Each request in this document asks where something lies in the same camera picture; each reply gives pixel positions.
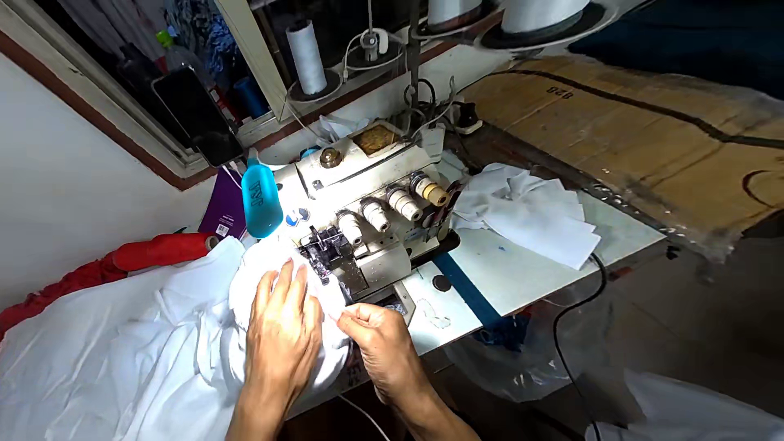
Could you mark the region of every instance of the sewing machine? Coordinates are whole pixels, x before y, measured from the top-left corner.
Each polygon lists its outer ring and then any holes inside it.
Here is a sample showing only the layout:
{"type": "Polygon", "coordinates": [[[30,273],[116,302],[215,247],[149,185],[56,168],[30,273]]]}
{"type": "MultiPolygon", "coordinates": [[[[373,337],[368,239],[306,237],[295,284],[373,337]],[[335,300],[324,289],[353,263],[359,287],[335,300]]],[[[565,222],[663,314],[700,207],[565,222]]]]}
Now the sewing machine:
{"type": "Polygon", "coordinates": [[[374,122],[275,173],[278,230],[324,284],[336,275],[348,304],[393,308],[409,323],[415,305],[400,280],[448,233],[452,195],[437,161],[374,122]]]}

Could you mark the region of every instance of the white cloth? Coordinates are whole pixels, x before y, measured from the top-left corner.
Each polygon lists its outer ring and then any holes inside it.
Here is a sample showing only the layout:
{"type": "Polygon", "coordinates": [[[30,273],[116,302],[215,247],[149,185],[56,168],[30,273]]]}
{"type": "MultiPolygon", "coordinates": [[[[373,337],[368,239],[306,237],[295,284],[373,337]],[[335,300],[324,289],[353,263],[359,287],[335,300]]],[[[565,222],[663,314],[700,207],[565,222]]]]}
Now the white cloth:
{"type": "Polygon", "coordinates": [[[229,289],[229,308],[234,312],[237,323],[234,328],[236,334],[230,337],[230,347],[227,350],[229,366],[236,383],[244,382],[245,335],[256,287],[265,272],[279,269],[290,257],[294,260],[295,274],[301,264],[307,266],[307,295],[316,297],[324,310],[325,320],[321,323],[322,345],[308,385],[309,394],[316,394],[335,381],[348,356],[349,337],[328,317],[340,317],[346,307],[346,299],[337,278],[329,275],[329,283],[323,286],[307,259],[297,252],[288,238],[272,235],[251,246],[242,256],[240,268],[229,289]]]}
{"type": "Polygon", "coordinates": [[[155,33],[166,29],[162,0],[58,0],[78,26],[103,50],[120,60],[120,46],[133,43],[155,61],[164,55],[155,33]]]}
{"type": "Polygon", "coordinates": [[[226,238],[182,268],[79,290],[14,326],[0,344],[0,438],[223,439],[240,386],[224,375],[229,286],[244,252],[226,238]]]}
{"type": "Polygon", "coordinates": [[[558,179],[492,163],[460,193],[453,228],[492,229],[511,242],[580,269],[601,240],[585,222],[577,193],[558,179]]]}
{"type": "MultiPolygon", "coordinates": [[[[784,420],[718,392],[654,374],[624,372],[644,421],[597,423],[604,441],[784,441],[784,420]]],[[[585,439],[595,441],[592,426],[585,439]]]]}

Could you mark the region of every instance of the green bottle cap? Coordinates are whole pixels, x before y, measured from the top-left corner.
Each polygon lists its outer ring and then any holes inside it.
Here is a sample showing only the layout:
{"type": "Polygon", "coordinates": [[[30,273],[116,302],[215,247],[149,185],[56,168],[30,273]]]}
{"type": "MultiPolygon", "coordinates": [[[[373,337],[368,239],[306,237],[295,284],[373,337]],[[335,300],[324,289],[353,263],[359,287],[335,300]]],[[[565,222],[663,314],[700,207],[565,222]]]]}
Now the green bottle cap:
{"type": "Polygon", "coordinates": [[[161,43],[163,49],[168,48],[169,46],[174,44],[174,39],[171,35],[169,35],[169,31],[163,30],[155,34],[155,38],[161,43]]]}

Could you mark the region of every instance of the white wall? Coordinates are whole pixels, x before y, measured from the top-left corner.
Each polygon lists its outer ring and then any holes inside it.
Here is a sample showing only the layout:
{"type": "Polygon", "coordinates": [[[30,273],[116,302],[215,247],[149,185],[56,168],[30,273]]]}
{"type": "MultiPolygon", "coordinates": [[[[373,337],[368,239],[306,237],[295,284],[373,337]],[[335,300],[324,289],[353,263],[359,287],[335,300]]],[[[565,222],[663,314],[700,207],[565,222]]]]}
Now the white wall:
{"type": "Polygon", "coordinates": [[[197,227],[212,191],[170,186],[2,54],[0,137],[0,308],[125,242],[197,227]]]}

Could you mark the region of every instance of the red fabric roll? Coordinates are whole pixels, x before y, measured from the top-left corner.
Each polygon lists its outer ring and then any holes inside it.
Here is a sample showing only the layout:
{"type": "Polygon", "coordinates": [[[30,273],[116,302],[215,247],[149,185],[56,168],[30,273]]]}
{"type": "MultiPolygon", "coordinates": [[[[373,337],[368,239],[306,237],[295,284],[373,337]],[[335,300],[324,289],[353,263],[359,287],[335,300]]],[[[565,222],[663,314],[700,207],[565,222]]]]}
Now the red fabric roll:
{"type": "Polygon", "coordinates": [[[74,291],[124,279],[128,272],[154,266],[193,261],[207,255],[211,233],[159,235],[145,242],[126,243],[99,261],[84,264],[24,302],[0,312],[0,341],[5,332],[25,319],[40,314],[49,304],[74,291]]]}
{"type": "Polygon", "coordinates": [[[74,291],[92,288],[104,283],[124,279],[128,273],[114,266],[114,251],[99,261],[84,264],[66,274],[59,282],[53,283],[37,293],[30,293],[19,304],[0,312],[0,341],[5,332],[25,319],[40,314],[49,304],[74,291]]]}
{"type": "Polygon", "coordinates": [[[213,233],[157,235],[145,242],[126,243],[114,252],[114,265],[131,272],[193,261],[207,255],[210,236],[213,233]]]}

